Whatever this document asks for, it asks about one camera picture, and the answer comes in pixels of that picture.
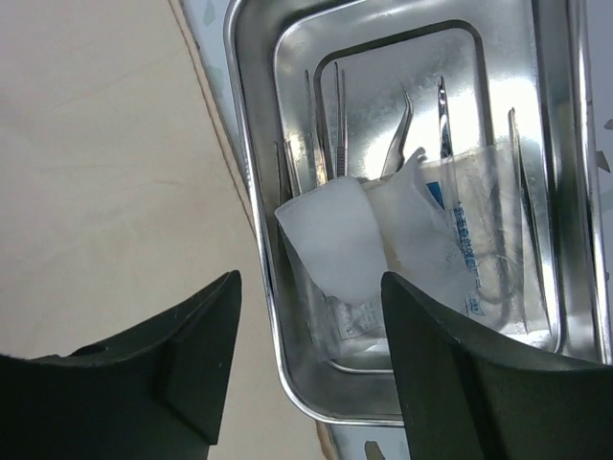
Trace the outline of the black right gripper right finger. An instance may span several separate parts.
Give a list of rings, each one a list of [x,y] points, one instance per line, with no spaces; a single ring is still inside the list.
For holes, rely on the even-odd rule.
[[[608,459],[612,369],[497,333],[402,278],[381,280],[414,459]]]

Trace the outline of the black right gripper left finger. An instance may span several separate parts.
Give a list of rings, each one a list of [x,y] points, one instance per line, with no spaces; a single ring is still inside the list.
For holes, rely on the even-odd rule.
[[[219,437],[241,310],[230,271],[68,356],[1,358],[5,459],[204,459]]]

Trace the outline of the beige cloth mat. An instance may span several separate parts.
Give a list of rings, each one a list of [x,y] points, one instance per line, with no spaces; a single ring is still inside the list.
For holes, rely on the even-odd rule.
[[[248,201],[174,1],[1,5],[1,351],[67,355],[238,270],[214,459],[320,459],[280,385]]]

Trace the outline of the curved steel tweezers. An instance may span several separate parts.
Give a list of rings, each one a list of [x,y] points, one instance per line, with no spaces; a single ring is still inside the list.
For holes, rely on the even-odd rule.
[[[404,100],[404,109],[392,138],[392,142],[387,150],[381,172],[382,177],[398,172],[404,165],[403,148],[413,119],[413,105],[405,89],[402,89],[402,96]]]

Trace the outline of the stainless steel tray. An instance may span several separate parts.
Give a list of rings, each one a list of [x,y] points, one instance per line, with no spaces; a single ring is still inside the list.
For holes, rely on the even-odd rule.
[[[235,1],[224,38],[282,387],[400,426],[396,273],[498,337],[608,364],[582,1]]]

